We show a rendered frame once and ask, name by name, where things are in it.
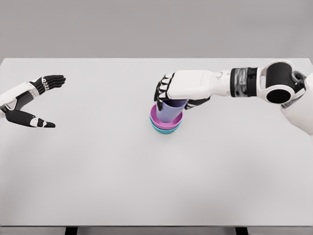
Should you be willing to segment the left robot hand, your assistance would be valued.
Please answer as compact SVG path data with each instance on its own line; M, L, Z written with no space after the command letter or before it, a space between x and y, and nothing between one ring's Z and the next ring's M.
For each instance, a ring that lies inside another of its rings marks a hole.
M47 75L19 84L0 94L0 118L31 128L55 128L54 123L22 111L22 108L45 92L62 87L65 81L63 75Z

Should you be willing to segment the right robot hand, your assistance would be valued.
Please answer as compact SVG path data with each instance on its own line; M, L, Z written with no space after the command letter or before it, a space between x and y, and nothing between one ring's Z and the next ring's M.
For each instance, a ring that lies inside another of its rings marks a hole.
M213 72L178 70L158 82L154 102L161 111L167 100L186 100L184 109L189 110L207 102L212 95L222 93L223 87Z

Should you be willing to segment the lavender cup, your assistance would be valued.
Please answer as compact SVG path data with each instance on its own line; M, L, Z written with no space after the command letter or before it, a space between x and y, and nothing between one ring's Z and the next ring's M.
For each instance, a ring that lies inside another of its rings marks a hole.
M171 122L173 121L184 109L188 100L173 100L169 99L162 103L162 108L159 111L156 108L157 118L161 122Z

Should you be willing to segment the pink bowl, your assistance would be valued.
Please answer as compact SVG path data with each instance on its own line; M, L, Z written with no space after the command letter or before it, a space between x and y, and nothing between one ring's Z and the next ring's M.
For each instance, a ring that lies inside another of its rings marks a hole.
M179 115L170 122L162 122L157 117L157 105L153 105L150 110L150 120L152 124L161 130L172 130L181 123L183 117L183 112L180 112Z

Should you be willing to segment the teal bowl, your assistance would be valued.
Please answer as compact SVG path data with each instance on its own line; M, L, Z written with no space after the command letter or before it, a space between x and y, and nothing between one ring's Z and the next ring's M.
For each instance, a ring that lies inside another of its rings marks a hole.
M182 119L175 119L171 122L161 122L161 121L154 121L152 117L150 116L150 123L152 127L161 134L171 134L174 131L176 131L180 124L182 122Z

